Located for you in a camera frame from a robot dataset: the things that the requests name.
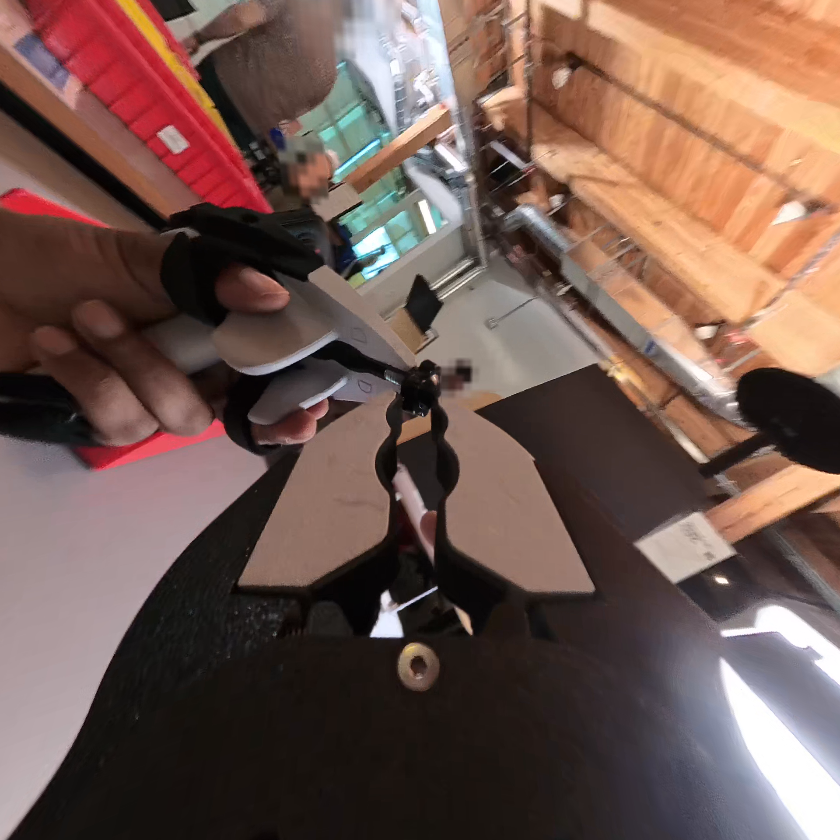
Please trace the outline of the long red plastic bin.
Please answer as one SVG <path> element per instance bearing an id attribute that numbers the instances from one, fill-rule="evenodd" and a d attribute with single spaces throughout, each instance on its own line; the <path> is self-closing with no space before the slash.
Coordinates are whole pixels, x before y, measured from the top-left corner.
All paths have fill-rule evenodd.
<path id="1" fill-rule="evenodd" d="M 49 52 L 195 196 L 270 211 L 189 55 L 151 2 L 25 5 Z"/>

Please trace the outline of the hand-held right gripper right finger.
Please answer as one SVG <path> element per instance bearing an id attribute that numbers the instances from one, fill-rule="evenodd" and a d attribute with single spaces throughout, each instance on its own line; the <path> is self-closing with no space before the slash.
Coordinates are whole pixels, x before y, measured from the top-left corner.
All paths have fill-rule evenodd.
<path id="1" fill-rule="evenodd" d="M 534 457 L 499 426 L 444 398 L 433 420 L 435 561 L 452 596 L 480 584 L 523 596 L 592 596 L 595 585 Z"/>

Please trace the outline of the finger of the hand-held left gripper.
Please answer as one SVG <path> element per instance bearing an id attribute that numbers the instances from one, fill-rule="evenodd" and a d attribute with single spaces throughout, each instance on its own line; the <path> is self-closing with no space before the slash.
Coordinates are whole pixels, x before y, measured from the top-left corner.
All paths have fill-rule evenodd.
<path id="1" fill-rule="evenodd" d="M 213 331 L 217 356 L 232 369 L 266 375 L 304 361 L 339 341 L 366 358 L 399 371 L 414 366 L 415 354 L 376 309 L 331 268 L 322 266 L 306 280 L 279 272 L 288 291 L 280 311 L 230 312 Z"/>
<path id="2" fill-rule="evenodd" d="M 271 378 L 262 396 L 249 410 L 248 420 L 252 424 L 269 426 L 330 398 L 367 403 L 395 393 L 393 383 L 373 374 L 347 369 L 285 369 Z"/>

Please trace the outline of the person's left hand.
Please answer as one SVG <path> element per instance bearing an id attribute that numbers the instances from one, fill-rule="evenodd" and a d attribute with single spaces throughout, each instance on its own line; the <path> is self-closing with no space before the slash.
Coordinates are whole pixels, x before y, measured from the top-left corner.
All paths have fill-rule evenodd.
<path id="1" fill-rule="evenodd" d="M 2 434 L 35 439 L 38 403 L 71 403 L 92 442 L 157 433 L 194 437 L 224 405 L 232 372 L 197 379 L 143 333 L 179 304 L 224 319 L 273 316 L 291 303 L 276 278 L 185 232 L 133 233 L 2 210 Z"/>

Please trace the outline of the black round disc on arm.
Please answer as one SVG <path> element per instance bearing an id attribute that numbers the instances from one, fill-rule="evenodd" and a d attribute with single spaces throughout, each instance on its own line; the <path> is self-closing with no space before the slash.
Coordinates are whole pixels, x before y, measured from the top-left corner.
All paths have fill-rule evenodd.
<path id="1" fill-rule="evenodd" d="M 764 367 L 746 373 L 736 396 L 755 433 L 699 467 L 702 478 L 723 474 L 764 448 L 818 472 L 839 474 L 838 388 L 817 379 Z"/>

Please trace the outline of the silver ventilation duct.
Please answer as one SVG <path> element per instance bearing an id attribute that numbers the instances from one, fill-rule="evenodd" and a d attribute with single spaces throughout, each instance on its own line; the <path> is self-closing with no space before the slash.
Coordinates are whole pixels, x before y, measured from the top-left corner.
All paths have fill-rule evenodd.
<path id="1" fill-rule="evenodd" d="M 500 220 L 508 232 L 523 232 L 558 264 L 566 282 L 635 351 L 695 401 L 721 419 L 747 427 L 737 386 L 683 319 L 640 280 L 588 238 L 563 234 L 536 206 L 522 204 Z"/>

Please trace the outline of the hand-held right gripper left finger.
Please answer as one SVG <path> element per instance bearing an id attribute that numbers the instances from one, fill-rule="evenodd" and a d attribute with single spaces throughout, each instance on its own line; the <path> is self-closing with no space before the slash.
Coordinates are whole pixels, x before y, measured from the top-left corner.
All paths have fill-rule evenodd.
<path id="1" fill-rule="evenodd" d="M 392 428 L 395 398 L 377 396 L 318 432 L 304 445 L 238 579 L 244 592 L 314 595 L 349 581 L 353 572 L 373 596 L 386 588 L 383 550 L 391 499 L 376 473 L 376 456 Z"/>

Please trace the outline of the wooden table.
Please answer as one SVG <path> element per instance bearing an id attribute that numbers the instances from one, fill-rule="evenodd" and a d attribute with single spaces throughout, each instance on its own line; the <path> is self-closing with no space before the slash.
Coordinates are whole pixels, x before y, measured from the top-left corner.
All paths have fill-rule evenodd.
<path id="1" fill-rule="evenodd" d="M 15 53 L 1 50 L 2 110 L 155 226 L 196 204 L 199 196 L 139 141 L 89 91 L 76 107 Z"/>

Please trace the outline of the studio light panel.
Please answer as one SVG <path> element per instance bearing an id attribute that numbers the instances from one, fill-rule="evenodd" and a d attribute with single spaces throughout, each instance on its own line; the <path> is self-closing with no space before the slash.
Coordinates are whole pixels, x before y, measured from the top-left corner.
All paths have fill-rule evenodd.
<path id="1" fill-rule="evenodd" d="M 838 824 L 838 639 L 771 603 L 720 632 L 724 690 L 752 758 L 809 837 Z"/>

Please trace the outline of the black board with wooden rim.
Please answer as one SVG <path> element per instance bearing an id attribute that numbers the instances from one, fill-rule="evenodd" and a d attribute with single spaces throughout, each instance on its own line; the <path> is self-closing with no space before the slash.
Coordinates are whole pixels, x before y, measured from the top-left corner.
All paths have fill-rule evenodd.
<path id="1" fill-rule="evenodd" d="M 709 499 L 697 464 L 590 365 L 504 398 L 482 417 L 524 447 L 560 512 L 599 596 L 652 599 L 662 576 L 704 610 L 723 614 L 736 594 L 739 557 L 680 579 L 697 561 L 660 570 L 636 542 Z"/>

